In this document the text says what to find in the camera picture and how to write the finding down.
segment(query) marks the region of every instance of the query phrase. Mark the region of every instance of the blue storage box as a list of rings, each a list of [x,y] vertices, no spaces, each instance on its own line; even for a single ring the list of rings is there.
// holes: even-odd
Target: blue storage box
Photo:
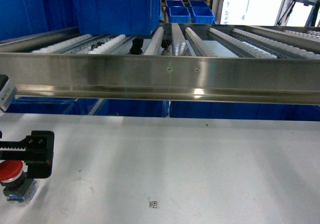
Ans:
[[[72,0],[43,0],[50,31],[78,25]]]
[[[320,122],[317,105],[172,101],[171,118]]]
[[[168,114],[168,101],[106,99],[94,115],[164,118],[167,117]]]
[[[171,23],[190,23],[190,12],[186,7],[167,7]]]
[[[12,102],[7,113],[88,115],[98,99],[55,97],[20,97]]]
[[[77,26],[72,0],[0,0],[0,40]]]
[[[167,7],[184,7],[185,6],[182,0],[166,0],[165,5]]]
[[[204,0],[189,0],[189,7],[202,7],[202,8],[208,8],[207,3]]]
[[[48,31],[43,0],[0,0],[0,40]]]
[[[73,0],[82,34],[150,35],[159,23],[160,0]]]
[[[191,17],[194,23],[212,24],[215,15],[208,7],[192,7],[190,9]]]

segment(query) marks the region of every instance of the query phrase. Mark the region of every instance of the black cable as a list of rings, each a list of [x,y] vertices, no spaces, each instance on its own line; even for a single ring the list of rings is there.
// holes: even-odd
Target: black cable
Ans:
[[[285,10],[285,12],[283,13],[283,15],[281,16],[281,18],[279,19],[279,21],[276,23],[278,26],[280,26],[282,24],[283,18],[286,16],[285,21],[288,20],[288,18],[290,17],[290,14],[292,13],[294,6],[296,4],[297,0],[292,0],[290,6]]]

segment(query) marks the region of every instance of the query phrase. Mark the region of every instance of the metal frame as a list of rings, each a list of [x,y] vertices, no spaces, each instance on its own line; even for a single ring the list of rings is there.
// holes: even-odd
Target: metal frame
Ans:
[[[160,26],[170,39],[172,25]],[[320,53],[312,41],[281,32],[315,27],[176,26],[202,40],[212,40],[210,28],[231,36],[237,28]],[[0,73],[21,96],[320,104],[320,60],[310,59],[0,53]]]

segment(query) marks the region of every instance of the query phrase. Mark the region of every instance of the roller conveyor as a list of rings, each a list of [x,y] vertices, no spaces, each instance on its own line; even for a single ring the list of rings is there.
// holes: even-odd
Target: roller conveyor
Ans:
[[[320,46],[293,34],[318,31],[161,23],[149,36],[116,36],[69,28],[2,42],[0,73],[20,96],[319,104]],[[143,55],[127,55],[135,38],[144,39]],[[172,42],[172,56],[161,56],[162,41]]]

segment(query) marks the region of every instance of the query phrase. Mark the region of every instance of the white roller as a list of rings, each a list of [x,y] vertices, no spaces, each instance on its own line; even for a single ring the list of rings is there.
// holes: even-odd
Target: white roller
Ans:
[[[320,31],[308,30],[307,33],[320,37]]]
[[[49,45],[47,47],[41,48],[40,50],[34,50],[32,53],[54,53],[60,49],[72,46],[76,43],[82,42],[86,39],[92,38],[93,35],[91,34],[86,34],[86,35],[81,35],[69,40],[65,40],[59,43],[56,43],[54,45]]]
[[[230,43],[242,48],[243,50],[245,50],[246,52],[252,54],[256,58],[265,58],[265,59],[274,59],[274,58],[276,58],[275,56],[273,56],[271,54],[267,54],[267,53],[255,48],[255,47],[253,47],[253,46],[251,46],[251,45],[249,45],[247,43],[244,43],[244,42],[242,42],[242,41],[240,41],[240,40],[238,40],[238,39],[236,39],[236,38],[234,38],[232,36],[229,36],[229,35],[221,32],[221,31],[219,31],[217,29],[210,28],[209,31],[214,33],[214,34],[216,34],[217,36],[227,40],[228,42],[230,42]]]
[[[269,39],[269,38],[265,38],[265,37],[262,37],[260,35],[252,34],[250,32],[244,31],[244,30],[240,30],[240,29],[236,29],[235,28],[235,29],[233,29],[233,31],[236,32],[236,33],[239,33],[241,35],[244,35],[246,37],[249,37],[249,38],[255,39],[257,41],[266,43],[268,45],[275,46],[275,47],[277,47],[279,49],[282,49],[282,50],[285,50],[287,52],[291,52],[293,54],[299,55],[304,59],[317,59],[317,60],[320,60],[320,55],[314,54],[313,52],[307,52],[306,50],[300,49],[298,47],[294,47],[292,45],[287,45],[285,43],[278,42],[276,40],[272,40],[272,39]]]
[[[316,41],[316,42],[320,42],[320,32],[318,31],[309,31],[307,33],[303,33],[303,32],[297,32],[297,31],[293,31],[293,30],[285,30],[284,31],[285,33],[288,33],[288,34],[291,34],[291,35],[295,35],[297,37],[302,37],[302,38],[308,38],[308,39],[311,39],[313,41]]]
[[[164,28],[161,26],[156,30],[155,34],[153,35],[148,47],[146,48],[144,55],[145,56],[152,56],[155,54],[156,48],[164,35]]]
[[[126,38],[126,35],[118,35],[117,37],[111,39],[110,41],[102,44],[101,46],[91,50],[88,54],[103,54],[108,51],[111,47],[121,42],[123,39]]]

